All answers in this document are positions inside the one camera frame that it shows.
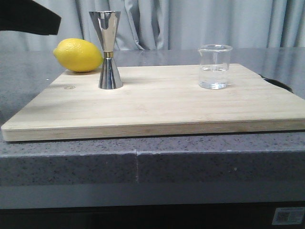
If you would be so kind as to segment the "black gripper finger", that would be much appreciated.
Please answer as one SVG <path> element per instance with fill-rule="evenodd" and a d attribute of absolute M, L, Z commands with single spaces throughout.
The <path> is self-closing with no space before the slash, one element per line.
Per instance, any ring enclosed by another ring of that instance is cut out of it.
<path fill-rule="evenodd" d="M 33 0 L 2 0 L 0 30 L 38 35 L 58 34 L 61 17 Z"/>

